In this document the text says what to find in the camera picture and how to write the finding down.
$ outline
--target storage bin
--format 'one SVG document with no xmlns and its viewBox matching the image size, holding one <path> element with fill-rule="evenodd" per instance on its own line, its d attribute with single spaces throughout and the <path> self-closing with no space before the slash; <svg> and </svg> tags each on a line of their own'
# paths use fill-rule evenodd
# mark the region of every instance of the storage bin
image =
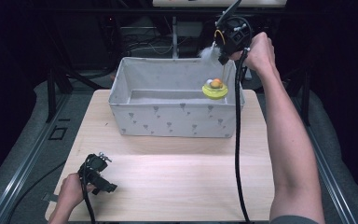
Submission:
<svg viewBox="0 0 358 224">
<path fill-rule="evenodd" d="M 121 134 L 177 137 L 231 137 L 236 128 L 235 63 L 202 59 L 123 58 L 109 104 Z M 226 97 L 202 92 L 207 79 L 222 78 Z M 241 109 L 244 97 L 241 91 Z"/>
</svg>

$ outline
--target black cable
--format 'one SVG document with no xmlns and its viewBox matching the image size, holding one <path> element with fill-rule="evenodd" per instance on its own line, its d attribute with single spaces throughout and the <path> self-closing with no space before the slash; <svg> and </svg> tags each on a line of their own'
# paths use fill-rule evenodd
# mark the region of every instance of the black cable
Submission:
<svg viewBox="0 0 358 224">
<path fill-rule="evenodd" d="M 249 28 L 249 38 L 250 41 L 252 41 L 252 28 L 249 25 L 249 22 L 245 20 L 246 25 Z M 239 65 L 241 66 L 243 62 L 245 61 L 246 57 L 248 55 L 248 49 L 244 49 L 243 53 L 240 57 Z M 243 212 L 243 216 L 245 217 L 246 223 L 250 224 L 251 220 L 248 216 L 248 213 L 246 211 L 245 202 L 243 200 L 243 194 L 242 194 L 242 185 L 241 185 L 241 173 L 240 173 L 240 140 L 241 140 L 241 101 L 240 101 L 240 84 L 241 84 L 241 69 L 237 69 L 236 75 L 235 75 L 235 114 L 236 114 L 236 121 L 237 121 L 237 128 L 236 128 L 236 139 L 235 139 L 235 176 L 237 179 L 237 189 L 238 194 L 240 197 L 240 204 L 241 204 L 241 210 Z"/>
<path fill-rule="evenodd" d="M 84 161 L 84 167 L 83 167 L 83 176 L 81 181 L 81 186 L 83 190 L 83 198 L 84 202 L 86 203 L 87 209 L 89 210 L 89 217 L 91 218 L 91 223 L 95 224 L 95 216 L 94 216 L 94 210 L 92 209 L 91 202 L 89 199 L 89 193 L 87 191 L 87 177 L 86 177 L 86 170 L 87 170 L 87 163 L 89 161 L 89 157 L 86 158 Z"/>
<path fill-rule="evenodd" d="M 40 181 L 42 181 L 46 176 L 50 175 L 51 173 L 53 173 L 54 171 L 56 171 L 58 168 L 60 168 L 61 166 L 63 166 L 66 163 L 66 160 L 63 161 L 62 163 L 60 163 L 59 165 L 57 165 L 56 167 L 54 167 L 52 170 L 50 170 L 49 172 L 47 172 L 45 175 L 43 175 L 42 177 L 40 177 L 38 180 L 36 180 L 36 182 L 33 183 L 33 185 L 31 187 L 29 187 L 19 198 L 19 200 L 16 202 L 16 204 L 14 205 L 14 207 L 11 209 L 10 215 L 7 219 L 7 224 L 10 223 L 11 218 L 14 215 L 14 212 L 16 211 L 17 206 L 19 206 L 20 202 L 22 201 L 22 199 L 24 199 L 24 197 L 31 191 L 31 189 L 34 188 L 34 186 L 36 186 Z"/>
</svg>

